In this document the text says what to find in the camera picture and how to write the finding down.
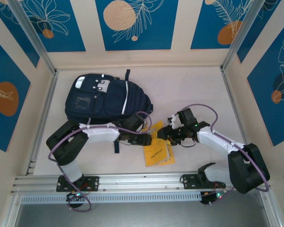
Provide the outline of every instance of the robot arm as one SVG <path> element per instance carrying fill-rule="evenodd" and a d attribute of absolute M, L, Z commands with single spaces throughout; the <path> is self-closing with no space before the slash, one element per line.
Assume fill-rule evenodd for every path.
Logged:
<path fill-rule="evenodd" d="M 265 179 L 270 175 L 258 147 L 252 143 L 244 145 L 233 141 L 213 130 L 206 122 L 198 122 L 191 110 L 185 109 L 177 113 L 183 126 L 175 128 L 175 117 L 169 118 L 171 125 L 158 131 L 158 138 L 169 140 L 171 145 L 181 144 L 186 138 L 202 143 L 217 151 L 228 160 L 228 166 L 218 166 L 209 163 L 198 170 L 198 179 L 203 183 L 222 182 L 232 184 L 234 188 L 245 194 L 258 187 L 264 181 L 258 170 L 248 163 L 248 159 L 240 151 L 246 152 L 258 166 Z"/>
<path fill-rule="evenodd" d="M 64 173 L 69 181 L 74 183 L 77 188 L 81 188 L 86 181 L 89 180 L 84 177 L 76 162 L 76 157 L 83 146 L 86 143 L 100 141 L 114 142 L 119 140 L 127 140 L 132 145 L 148 146 L 151 144 L 151 135 L 133 134 L 128 132 L 137 131 L 143 125 L 143 123 L 144 119 L 138 114 L 133 114 L 131 117 L 121 122 L 107 123 L 102 125 L 85 125 L 67 121 L 47 139 L 46 144 L 51 151 L 53 150 L 51 152 L 55 157 L 55 160 L 53 161 L 56 161 L 61 172 Z M 65 137 L 71 133 L 74 133 L 75 131 L 79 132 L 62 142 Z M 59 177 L 59 181 L 63 181 L 65 185 L 63 187 L 58 186 L 57 191 L 64 191 L 65 188 L 65 191 L 67 192 L 72 189 L 63 176 Z"/>
<path fill-rule="evenodd" d="M 228 167 L 209 163 L 199 168 L 198 179 L 201 184 L 204 182 L 232 184 L 242 194 L 261 185 L 264 178 L 259 174 L 255 165 L 248 163 L 250 160 L 239 150 L 243 150 L 243 152 L 249 155 L 266 180 L 270 179 L 267 167 L 256 145 L 244 145 L 232 141 L 213 130 L 208 123 L 198 122 L 190 109 L 182 110 L 177 115 L 183 126 L 176 128 L 174 119 L 170 119 L 172 124 L 158 131 L 159 139 L 169 140 L 171 145 L 178 145 L 184 139 L 192 138 L 196 142 L 211 147 L 228 159 Z M 53 150 L 67 135 L 80 128 L 86 128 L 74 134 L 73 137 L 68 138 L 53 152 L 60 170 L 76 187 L 81 188 L 86 179 L 80 171 L 75 158 L 85 143 L 128 140 L 132 145 L 150 145 L 151 136 L 149 134 L 135 135 L 130 132 L 119 131 L 119 129 L 137 131 L 142 123 L 143 119 L 136 114 L 123 122 L 105 125 L 86 126 L 68 121 L 47 140 L 46 144 L 50 150 Z"/>

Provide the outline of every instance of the yellow paper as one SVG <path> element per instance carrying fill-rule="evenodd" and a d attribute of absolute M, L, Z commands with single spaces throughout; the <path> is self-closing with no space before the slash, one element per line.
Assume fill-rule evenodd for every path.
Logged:
<path fill-rule="evenodd" d="M 163 165 L 170 165 L 170 164 L 174 164 L 175 163 L 175 157 L 174 157 L 174 153 L 172 152 L 172 147 L 170 145 L 170 142 L 167 142 L 167 150 L 169 153 L 169 158 L 164 160 L 163 162 L 159 163 L 159 166 L 163 166 Z"/>
<path fill-rule="evenodd" d="M 151 145 L 144 147 L 146 166 L 153 166 L 159 163 L 161 163 L 160 165 L 175 163 L 171 147 L 167 146 L 166 141 L 157 138 L 157 132 L 161 128 L 163 128 L 163 121 L 159 121 L 151 128 Z"/>

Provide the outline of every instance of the metal grate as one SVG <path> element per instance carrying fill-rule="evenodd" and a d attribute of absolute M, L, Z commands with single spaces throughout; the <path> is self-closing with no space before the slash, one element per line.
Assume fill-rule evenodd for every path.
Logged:
<path fill-rule="evenodd" d="M 120 203 L 120 202 L 174 202 L 200 201 L 200 192 L 161 192 L 161 193 L 104 193 L 90 194 L 88 198 L 93 203 Z M 81 199 L 73 203 L 86 202 Z M 26 195 L 21 204 L 63 204 L 66 195 Z"/>

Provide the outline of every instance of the metal plate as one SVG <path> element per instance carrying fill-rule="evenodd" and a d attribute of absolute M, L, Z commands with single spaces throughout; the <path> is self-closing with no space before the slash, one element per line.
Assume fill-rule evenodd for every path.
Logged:
<path fill-rule="evenodd" d="M 106 193 L 87 195 L 93 203 L 201 201 L 200 192 Z M 62 195 L 25 195 L 21 204 L 66 204 Z M 84 199 L 72 203 L 86 203 Z"/>
<path fill-rule="evenodd" d="M 184 185 L 184 189 L 214 189 L 215 188 L 215 182 L 204 182 L 201 184 L 199 179 L 197 178 L 197 174 L 184 174 L 180 181 Z M 222 182 L 218 182 L 220 188 L 226 188 L 226 184 Z"/>
<path fill-rule="evenodd" d="M 80 188 L 82 192 L 97 192 L 98 186 L 99 186 L 99 177 L 98 176 L 85 176 L 85 179 L 82 185 L 86 185 Z M 70 183 L 67 182 L 64 176 L 61 175 L 58 178 L 56 191 L 57 192 L 72 192 L 76 190 L 70 185 Z"/>

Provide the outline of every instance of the backpack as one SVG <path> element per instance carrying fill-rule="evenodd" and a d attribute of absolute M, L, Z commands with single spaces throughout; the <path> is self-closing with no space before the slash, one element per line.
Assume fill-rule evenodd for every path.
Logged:
<path fill-rule="evenodd" d="M 65 102 L 68 120 L 83 124 L 106 124 L 130 117 L 138 111 L 150 114 L 153 106 L 142 88 L 105 75 L 86 74 L 74 81 Z"/>

